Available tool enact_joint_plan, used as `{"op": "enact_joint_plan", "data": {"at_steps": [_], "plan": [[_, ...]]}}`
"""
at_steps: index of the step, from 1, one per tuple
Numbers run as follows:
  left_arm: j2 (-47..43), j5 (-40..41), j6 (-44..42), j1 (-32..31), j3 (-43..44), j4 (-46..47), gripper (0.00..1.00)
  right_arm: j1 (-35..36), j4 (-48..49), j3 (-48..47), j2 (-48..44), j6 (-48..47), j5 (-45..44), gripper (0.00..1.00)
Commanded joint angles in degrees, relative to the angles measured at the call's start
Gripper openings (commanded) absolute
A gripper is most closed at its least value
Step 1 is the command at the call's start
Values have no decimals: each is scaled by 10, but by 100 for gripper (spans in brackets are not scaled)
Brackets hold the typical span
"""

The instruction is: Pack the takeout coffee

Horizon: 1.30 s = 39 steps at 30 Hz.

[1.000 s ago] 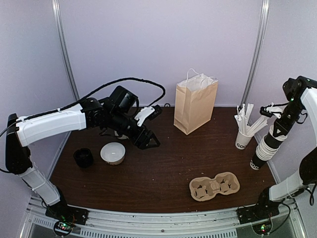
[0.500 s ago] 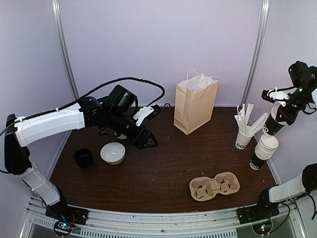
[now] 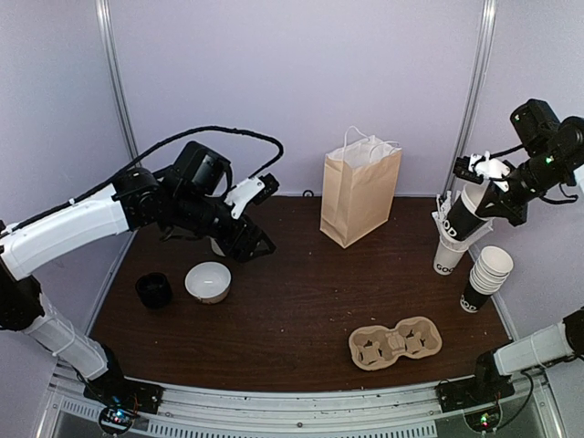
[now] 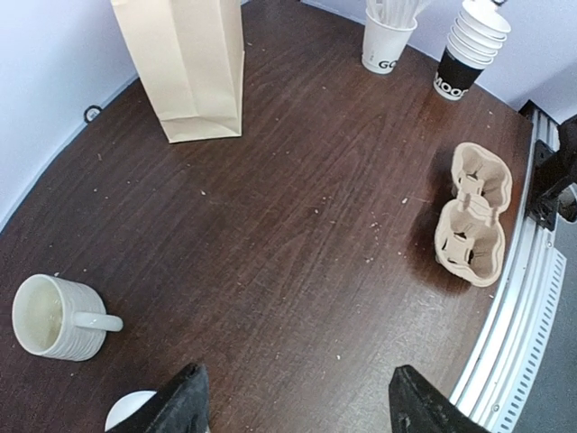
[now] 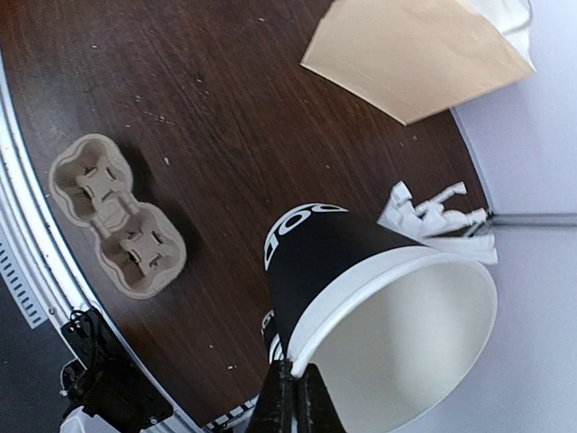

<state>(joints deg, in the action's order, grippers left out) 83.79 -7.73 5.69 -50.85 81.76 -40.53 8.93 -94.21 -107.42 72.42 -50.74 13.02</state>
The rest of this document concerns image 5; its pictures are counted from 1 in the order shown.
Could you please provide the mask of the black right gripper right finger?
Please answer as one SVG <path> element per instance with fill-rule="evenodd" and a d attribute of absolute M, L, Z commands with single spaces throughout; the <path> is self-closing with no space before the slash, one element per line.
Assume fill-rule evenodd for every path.
<path fill-rule="evenodd" d="M 297 380 L 297 432 L 346 432 L 316 364 Z"/>

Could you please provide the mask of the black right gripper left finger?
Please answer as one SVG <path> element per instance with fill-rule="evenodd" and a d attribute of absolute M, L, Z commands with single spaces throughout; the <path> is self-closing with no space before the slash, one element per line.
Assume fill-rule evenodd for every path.
<path fill-rule="evenodd" d="M 265 377 L 247 433 L 290 433 L 293 426 L 294 378 L 290 360 L 274 361 Z"/>

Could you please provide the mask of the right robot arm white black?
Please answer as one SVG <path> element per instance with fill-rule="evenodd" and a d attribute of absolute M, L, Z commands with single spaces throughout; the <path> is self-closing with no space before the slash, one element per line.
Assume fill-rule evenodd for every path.
<path fill-rule="evenodd" d="M 292 363 L 271 363 L 246 430 L 248 432 L 344 432 L 324 379 L 309 364 L 299 378 Z M 132 369 L 105 363 L 86 372 L 69 388 L 70 405 L 61 432 L 139 432 L 150 420 L 139 395 L 120 380 Z"/>

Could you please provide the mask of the black paper coffee cup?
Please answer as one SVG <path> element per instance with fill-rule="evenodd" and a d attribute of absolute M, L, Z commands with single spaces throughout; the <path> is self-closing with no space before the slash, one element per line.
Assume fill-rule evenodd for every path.
<path fill-rule="evenodd" d="M 431 410 L 494 327 L 497 290 L 481 263 L 336 205 L 291 209 L 263 253 L 292 375 L 317 365 L 348 432 L 391 432 Z"/>

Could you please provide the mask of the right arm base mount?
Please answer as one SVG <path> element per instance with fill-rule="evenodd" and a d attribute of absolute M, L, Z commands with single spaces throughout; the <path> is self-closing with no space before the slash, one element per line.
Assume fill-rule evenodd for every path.
<path fill-rule="evenodd" d="M 73 310 L 60 333 L 75 355 L 60 373 L 62 432 L 142 432 L 174 415 L 97 309 Z"/>

